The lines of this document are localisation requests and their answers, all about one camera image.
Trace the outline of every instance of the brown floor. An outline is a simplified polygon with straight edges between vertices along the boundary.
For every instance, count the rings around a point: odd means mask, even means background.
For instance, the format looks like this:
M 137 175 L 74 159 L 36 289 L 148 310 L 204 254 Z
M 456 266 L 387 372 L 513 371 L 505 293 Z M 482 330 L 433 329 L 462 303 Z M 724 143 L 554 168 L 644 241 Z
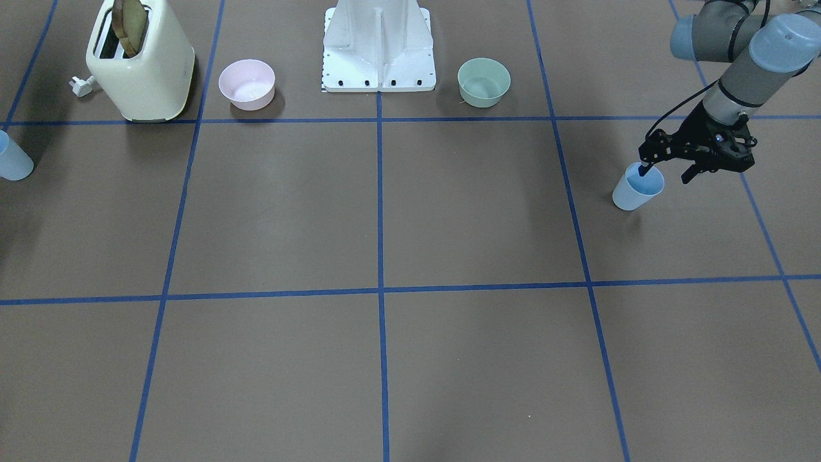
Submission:
M 726 67 L 668 50 L 701 2 L 422 1 L 437 89 L 383 95 L 320 91 L 333 0 L 171 2 L 198 65 L 162 125 L 71 93 L 98 3 L 0 2 L 36 162 L 0 181 L 0 460 L 821 460 L 821 66 L 747 174 L 661 164 L 628 213 L 644 132 Z M 217 88 L 241 58 L 265 109 Z

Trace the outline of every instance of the cup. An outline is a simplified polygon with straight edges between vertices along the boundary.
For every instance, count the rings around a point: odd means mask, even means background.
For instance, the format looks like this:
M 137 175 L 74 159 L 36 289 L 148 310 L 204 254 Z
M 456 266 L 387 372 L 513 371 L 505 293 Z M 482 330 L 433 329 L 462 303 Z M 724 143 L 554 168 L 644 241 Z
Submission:
M 8 133 L 0 130 L 0 177 L 21 180 L 34 170 L 34 161 L 14 142 Z
M 257 59 L 233 62 L 219 76 L 219 90 L 233 105 L 255 111 L 273 99 L 273 69 Z
M 622 210 L 635 210 L 656 197 L 664 189 L 664 176 L 655 166 L 643 177 L 639 175 L 641 162 L 636 162 L 624 172 L 613 190 L 613 204 Z
M 476 108 L 493 106 L 511 87 L 510 72 L 490 58 L 473 58 L 465 62 L 459 67 L 456 79 L 462 99 Z

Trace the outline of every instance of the green bowl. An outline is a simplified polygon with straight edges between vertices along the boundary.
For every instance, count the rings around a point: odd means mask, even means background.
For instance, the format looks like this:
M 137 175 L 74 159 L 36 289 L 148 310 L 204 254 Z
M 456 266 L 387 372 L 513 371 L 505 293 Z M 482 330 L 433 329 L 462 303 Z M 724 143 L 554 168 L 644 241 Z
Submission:
M 459 67 L 459 93 L 467 104 L 489 108 L 511 87 L 511 74 L 498 61 L 473 58 Z

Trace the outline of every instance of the grid line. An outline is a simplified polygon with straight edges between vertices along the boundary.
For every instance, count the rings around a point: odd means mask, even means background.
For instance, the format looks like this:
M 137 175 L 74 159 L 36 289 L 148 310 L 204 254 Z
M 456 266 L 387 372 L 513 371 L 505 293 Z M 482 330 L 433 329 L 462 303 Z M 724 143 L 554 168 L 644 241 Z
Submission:
M 382 458 L 391 461 L 390 407 L 388 402 L 388 327 L 385 321 L 385 245 L 383 176 L 382 92 L 376 94 L 376 176 L 377 176 L 377 280 L 379 297 L 379 368 L 382 376 Z
M 557 121 L 607 121 L 607 120 L 646 120 L 655 121 L 660 115 L 589 115 L 589 116 L 510 116 L 510 117 L 408 117 L 383 118 L 383 123 L 427 123 L 427 122 L 550 122 Z M 683 115 L 670 115 L 667 120 L 684 120 Z M 821 114 L 772 114 L 754 115 L 751 120 L 821 120 Z M 376 118 L 206 118 L 200 125 L 214 124 L 244 124 L 244 123 L 375 123 Z M 194 119 L 173 119 L 163 124 L 195 125 Z M 18 121 L 9 122 L 9 127 L 74 127 L 74 126 L 105 126 L 105 125 L 146 125 L 128 120 L 45 120 L 45 121 Z
M 43 47 L 43 42 L 46 40 L 46 34 L 48 34 L 48 28 L 51 27 L 52 19 L 54 19 L 54 12 L 57 10 L 57 0 L 52 0 L 51 9 L 48 11 L 48 17 L 46 18 L 46 24 L 43 26 L 43 32 L 40 33 L 40 38 L 37 40 L 37 46 L 34 47 L 34 52 L 31 55 L 31 59 L 29 60 L 29 66 L 25 69 L 25 74 L 23 74 L 23 80 L 20 82 L 20 86 L 17 87 L 17 94 L 14 97 L 14 102 L 11 103 L 11 108 L 8 111 L 8 115 L 6 116 L 6 121 L 2 125 L 3 131 L 7 131 L 11 120 L 14 118 L 14 113 L 17 111 L 17 105 L 20 103 L 20 99 L 23 97 L 23 90 L 25 90 L 25 85 L 29 82 L 29 77 L 31 77 L 31 72 L 34 70 L 34 63 L 37 62 L 37 57 L 40 55 L 40 49 Z
M 821 280 L 821 275 L 786 275 L 788 280 Z M 502 290 L 545 290 L 545 289 L 573 289 L 593 287 L 626 287 L 645 285 L 698 285 L 698 284 L 737 284 L 754 282 L 781 281 L 780 275 L 764 276 L 719 276 L 712 278 L 677 278 L 657 280 L 591 280 L 567 281 L 549 283 L 522 283 L 522 284 L 461 284 L 461 285 L 423 285 L 423 286 L 385 286 L 363 287 L 353 289 L 316 289 L 316 290 L 270 290 L 259 292 L 216 292 L 216 293 L 169 293 L 168 301 L 186 300 L 219 300 L 231 298 L 298 298 L 298 297 L 325 297 L 330 295 L 361 295 L 384 293 L 431 293 L 431 292 L 479 292 Z M 0 307 L 37 306 L 73 303 L 128 303 L 128 302 L 158 302 L 162 295 L 122 295 L 110 297 L 69 297 L 69 298 L 9 298 L 0 300 Z
M 200 97 L 200 107 L 197 112 L 197 119 L 194 128 L 194 135 L 192 136 L 191 148 L 188 154 L 188 164 L 186 166 L 186 176 L 182 183 L 182 192 L 180 195 L 180 205 L 177 209 L 177 221 L 174 225 L 174 234 L 171 241 L 171 249 L 168 252 L 168 264 L 165 272 L 165 280 L 163 282 L 163 293 L 160 297 L 159 309 L 157 310 L 157 321 L 154 326 L 154 337 L 151 340 L 151 350 L 149 353 L 148 365 L 145 369 L 145 380 L 143 384 L 143 392 L 140 397 L 140 407 L 137 413 L 137 421 L 134 428 L 134 440 L 131 443 L 131 454 L 129 462 L 136 462 L 137 453 L 140 450 L 140 438 L 142 436 L 143 422 L 145 418 L 145 409 L 148 406 L 149 392 L 151 390 L 151 379 L 154 375 L 154 363 L 157 359 L 157 347 L 159 345 L 160 334 L 163 329 L 163 318 L 165 316 L 165 307 L 168 301 L 168 292 L 171 287 L 171 278 L 174 271 L 174 260 L 177 256 L 177 243 L 180 238 L 180 229 L 182 227 L 182 217 L 186 210 L 186 199 L 188 197 L 188 183 L 191 179 L 191 170 L 194 165 L 194 158 L 197 151 L 197 142 L 200 138 L 200 128 L 202 127 L 203 112 L 205 109 L 205 100 L 208 97 L 208 82 L 210 81 L 211 71 L 213 70 L 213 58 L 217 52 L 217 45 L 219 41 L 219 28 L 222 24 L 222 13 L 225 10 L 225 0 L 220 0 L 219 11 L 217 13 L 217 23 L 214 26 L 213 38 L 211 42 L 211 50 L 208 60 L 208 67 L 205 71 L 203 79 L 204 88 L 203 94 Z
M 672 0 L 668 0 L 673 10 L 676 19 L 678 13 Z M 9 127 L 27 127 L 27 126 L 89 126 L 89 125 L 124 125 L 132 124 L 124 120 L 104 121 L 41 121 L 41 122 L 13 122 L 17 105 L 24 93 L 26 84 L 30 78 L 31 72 L 34 69 L 35 62 L 39 56 L 40 49 L 44 43 L 48 29 L 51 25 L 54 12 L 56 11 L 58 0 L 53 0 L 49 10 L 48 19 L 44 25 L 42 34 L 35 47 L 33 56 L 23 76 L 22 82 L 18 87 L 16 97 L 12 103 L 11 109 L 7 115 L 6 121 L 3 124 L 3 129 L 7 130 Z M 657 116 L 557 116 L 554 112 L 553 102 L 550 95 L 547 72 L 545 71 L 544 61 L 542 57 L 542 50 L 539 42 L 538 31 L 535 24 L 533 8 L 531 0 L 527 0 L 527 6 L 530 14 L 530 22 L 534 34 L 534 41 L 536 44 L 536 51 L 539 58 L 539 65 L 541 67 L 545 94 L 548 99 L 548 107 L 550 109 L 550 116 L 548 117 L 468 117 L 468 118 L 384 118 L 382 115 L 382 94 L 377 93 L 377 117 L 376 118 L 291 118 L 291 119 L 204 119 L 204 103 L 208 93 L 209 77 L 213 70 L 213 59 L 218 46 L 219 31 L 222 23 L 222 13 L 225 6 L 225 0 L 221 0 L 219 6 L 219 13 L 217 23 L 214 29 L 212 48 L 209 57 L 208 70 L 204 78 L 204 90 L 200 99 L 200 109 L 196 120 L 181 119 L 172 120 L 167 123 L 172 124 L 194 124 L 195 133 L 190 148 L 189 162 L 186 166 L 186 176 L 183 182 L 183 188 L 180 199 L 180 206 L 177 214 L 177 222 L 175 225 L 174 237 L 169 252 L 166 277 L 163 282 L 163 293 L 160 295 L 136 295 L 136 296 L 112 296 L 112 297 L 74 297 L 74 298 L 32 298 L 32 299 L 8 299 L 0 300 L 0 306 L 30 306 L 43 304 L 68 304 L 68 303 L 128 303 L 128 302 L 160 302 L 158 309 L 158 316 L 154 329 L 154 337 L 152 341 L 151 354 L 149 355 L 149 363 L 146 371 L 146 378 L 144 383 L 143 395 L 140 401 L 140 411 L 138 413 L 137 424 L 135 426 L 135 437 L 132 442 L 130 461 L 135 462 L 137 451 L 139 449 L 140 434 L 142 422 L 144 418 L 145 406 L 147 405 L 151 376 L 153 373 L 154 360 L 156 359 L 157 346 L 160 332 L 163 323 L 163 313 L 167 301 L 171 300 L 200 300 L 200 299 L 217 299 L 217 298 L 276 298 L 276 297 L 307 297 L 307 296 L 329 296 L 329 295 L 350 295 L 361 293 L 376 293 L 379 297 L 379 327 L 380 327 L 380 349 L 381 349 L 381 367 L 383 376 L 383 459 L 389 462 L 389 438 L 388 438 L 388 376 L 387 376 L 387 339 L 386 339 L 386 324 L 385 324 L 385 305 L 384 295 L 386 293 L 415 293 L 415 292 L 442 292 L 442 291 L 467 291 L 467 290 L 511 290 L 511 289 L 564 289 L 564 288 L 587 288 L 591 308 L 593 310 L 594 322 L 596 325 L 597 335 L 599 337 L 599 346 L 603 357 L 603 365 L 608 376 L 608 387 L 610 389 L 614 413 L 617 420 L 619 436 L 621 438 L 622 450 L 624 452 L 625 460 L 629 462 L 630 455 L 627 449 L 626 437 L 621 422 L 621 415 L 618 408 L 617 395 L 615 385 L 612 380 L 612 373 L 610 370 L 606 344 L 603 337 L 603 331 L 599 319 L 598 307 L 594 295 L 594 287 L 610 287 L 610 286 L 624 286 L 624 285 L 657 285 L 657 284 L 719 284 L 719 283 L 740 283 L 740 282 L 762 282 L 762 281 L 782 281 L 787 291 L 787 295 L 791 300 L 792 306 L 796 311 L 796 316 L 799 319 L 802 329 L 805 332 L 806 339 L 810 346 L 810 350 L 814 355 L 814 359 L 821 371 L 821 359 L 815 348 L 812 337 L 806 327 L 804 318 L 801 314 L 799 306 L 795 300 L 794 294 L 789 284 L 790 280 L 821 280 L 821 275 L 786 275 L 783 271 L 780 261 L 778 260 L 775 246 L 769 237 L 764 220 L 759 213 L 758 206 L 749 184 L 746 181 L 744 174 L 741 175 L 741 180 L 744 183 L 750 203 L 754 208 L 754 212 L 759 220 L 760 227 L 770 247 L 773 259 L 778 268 L 779 275 L 772 276 L 738 276 L 738 277 L 724 277 L 724 278 L 689 278 L 689 279 L 662 279 L 662 280 L 613 280 L 613 281 L 593 281 L 589 275 L 589 268 L 587 265 L 584 243 L 581 236 L 580 226 L 576 214 L 576 208 L 573 201 L 570 179 L 567 174 L 566 165 L 564 162 L 564 155 L 562 151 L 561 139 L 557 121 L 597 121 L 597 120 L 655 120 Z M 696 70 L 699 73 L 701 81 L 706 85 L 704 74 L 698 63 Z M 683 116 L 671 116 L 670 119 L 683 119 Z M 755 116 L 754 119 L 821 119 L 821 114 L 818 115 L 764 115 Z M 382 128 L 384 123 L 391 122 L 522 122 L 522 121 L 544 121 L 550 122 L 553 126 L 553 133 L 557 143 L 558 155 L 560 164 L 562 165 L 562 175 L 566 184 L 566 192 L 568 195 L 568 204 L 571 208 L 571 216 L 574 222 L 576 231 L 577 243 L 580 251 L 580 259 L 585 273 L 585 281 L 566 282 L 566 283 L 544 283 L 544 284 L 474 284 L 474 285 L 444 285 L 444 286 L 420 286 L 420 287 L 386 287 L 384 285 L 384 257 L 383 257 L 383 137 Z M 174 266 L 174 259 L 176 256 L 177 241 L 179 238 L 182 217 L 184 214 L 187 187 L 190 181 L 190 173 L 193 165 L 197 141 L 199 138 L 200 128 L 203 124 L 219 124 L 219 123 L 327 123 L 327 122 L 351 122 L 351 123 L 376 123 L 378 131 L 378 287 L 377 288 L 362 288 L 362 289 L 326 289 L 326 290 L 292 290 L 292 291 L 268 291 L 268 292 L 237 292 L 237 293 L 200 293 L 200 294 L 171 294 L 170 281 Z
M 590 300 L 590 308 L 593 312 L 593 321 L 596 327 L 596 335 L 599 338 L 599 349 L 602 355 L 602 363 L 604 366 L 604 374 L 607 378 L 608 389 L 610 392 L 610 400 L 612 404 L 613 416 L 616 419 L 616 427 L 618 430 L 619 441 L 621 443 L 621 452 L 624 456 L 625 462 L 630 462 L 630 449 L 627 445 L 627 436 L 624 431 L 624 424 L 621 420 L 621 410 L 618 403 L 618 394 L 616 392 L 616 384 L 613 380 L 612 370 L 610 368 L 610 358 L 608 355 L 607 343 L 604 339 L 604 331 L 602 330 L 601 319 L 599 318 L 599 306 L 596 303 L 596 294 L 591 284 L 590 270 L 587 264 L 587 255 L 585 253 L 585 244 L 581 236 L 581 228 L 579 226 L 579 217 L 576 213 L 576 204 L 573 201 L 573 191 L 570 183 L 570 176 L 567 172 L 567 165 L 564 158 L 564 149 L 562 148 L 562 138 L 559 134 L 558 122 L 556 120 L 556 110 L 553 107 L 553 97 L 550 94 L 550 83 L 548 81 L 547 69 L 544 66 L 544 57 L 542 54 L 542 45 L 539 40 L 539 31 L 536 27 L 536 20 L 533 13 L 533 3 L 531 0 L 527 1 L 527 10 L 530 16 L 530 27 L 533 31 L 533 40 L 536 46 L 536 56 L 539 59 L 539 70 L 542 73 L 542 82 L 544 84 L 544 93 L 548 100 L 548 109 L 551 117 L 551 125 L 553 126 L 553 136 L 556 141 L 556 149 L 559 157 L 559 164 L 562 166 L 562 176 L 567 192 L 567 204 L 570 206 L 571 217 L 573 219 L 573 229 L 576 232 L 576 243 L 579 247 L 579 256 L 581 259 L 581 266 L 585 273 L 585 282 L 587 285 L 587 294 Z

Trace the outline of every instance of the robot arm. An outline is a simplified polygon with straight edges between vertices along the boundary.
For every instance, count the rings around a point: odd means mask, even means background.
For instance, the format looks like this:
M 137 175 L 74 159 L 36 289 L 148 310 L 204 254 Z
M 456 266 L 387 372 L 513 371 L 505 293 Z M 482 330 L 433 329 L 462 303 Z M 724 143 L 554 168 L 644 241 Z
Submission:
M 677 25 L 671 39 L 676 56 L 732 65 L 705 89 L 677 132 L 650 130 L 639 148 L 642 176 L 653 164 L 676 158 L 694 161 L 681 175 L 684 184 L 699 173 L 744 172 L 754 164 L 751 148 L 757 141 L 747 128 L 750 116 L 821 53 L 821 3 L 776 16 L 760 29 L 761 16 L 750 15 L 756 3 L 706 2 L 698 16 Z M 682 51 L 687 34 L 690 48 Z

